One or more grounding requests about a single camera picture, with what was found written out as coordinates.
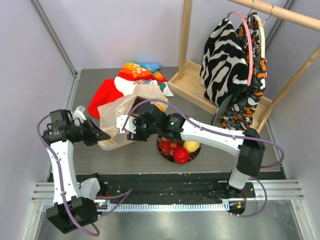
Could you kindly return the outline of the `translucent plastic bag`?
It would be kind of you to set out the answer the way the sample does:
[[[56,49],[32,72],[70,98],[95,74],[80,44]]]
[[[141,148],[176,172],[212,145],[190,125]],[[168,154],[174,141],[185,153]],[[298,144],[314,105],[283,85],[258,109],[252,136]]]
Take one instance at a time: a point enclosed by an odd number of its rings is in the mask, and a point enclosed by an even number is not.
[[[126,134],[119,133],[116,120],[122,115],[127,115],[136,104],[147,99],[168,101],[159,86],[153,84],[136,85],[132,94],[97,108],[100,115],[100,129],[110,136],[110,140],[98,142],[102,150],[112,151],[132,143],[131,140],[127,140]]]

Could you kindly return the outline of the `fake red apple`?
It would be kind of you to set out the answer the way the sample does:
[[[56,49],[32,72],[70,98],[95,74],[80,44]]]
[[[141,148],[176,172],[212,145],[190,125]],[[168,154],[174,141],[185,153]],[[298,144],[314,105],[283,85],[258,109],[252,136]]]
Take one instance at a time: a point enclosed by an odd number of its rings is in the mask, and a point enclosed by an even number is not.
[[[182,146],[177,146],[172,153],[172,157],[175,163],[177,164],[185,164],[189,161],[190,154],[189,152],[183,148]]]

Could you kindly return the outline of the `fake yellow lemon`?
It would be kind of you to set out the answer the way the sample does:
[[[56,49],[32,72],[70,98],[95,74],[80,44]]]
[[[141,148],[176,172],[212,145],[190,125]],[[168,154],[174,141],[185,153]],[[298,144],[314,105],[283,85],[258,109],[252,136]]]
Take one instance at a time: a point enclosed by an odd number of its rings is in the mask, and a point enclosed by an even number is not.
[[[189,153],[193,153],[198,150],[198,148],[200,147],[200,143],[195,141],[185,141],[183,143],[183,147]]]

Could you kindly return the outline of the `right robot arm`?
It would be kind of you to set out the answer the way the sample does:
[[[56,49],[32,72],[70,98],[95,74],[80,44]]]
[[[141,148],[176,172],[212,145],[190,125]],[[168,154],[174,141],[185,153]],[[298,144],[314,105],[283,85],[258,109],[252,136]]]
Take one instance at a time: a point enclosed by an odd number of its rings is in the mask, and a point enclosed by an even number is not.
[[[237,157],[236,167],[226,184],[226,193],[233,198],[243,193],[247,181],[260,173],[265,145],[253,128],[246,131],[227,130],[189,118],[176,111],[166,114],[150,102],[141,102],[131,113],[116,119],[120,133],[127,133],[130,141],[147,141],[157,134],[168,140],[197,142],[223,150]]]

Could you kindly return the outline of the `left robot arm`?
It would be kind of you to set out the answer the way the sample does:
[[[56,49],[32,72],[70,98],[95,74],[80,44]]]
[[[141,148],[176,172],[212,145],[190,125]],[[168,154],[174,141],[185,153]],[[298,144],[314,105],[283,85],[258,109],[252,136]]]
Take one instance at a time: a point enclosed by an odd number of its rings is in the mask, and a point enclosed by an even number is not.
[[[98,173],[77,181],[74,166],[74,144],[92,147],[111,137],[84,115],[85,108],[75,111],[58,109],[50,112],[47,129],[39,134],[51,161],[54,183],[53,207],[46,210],[47,219],[63,234],[98,220],[95,200],[107,195],[107,187]]]

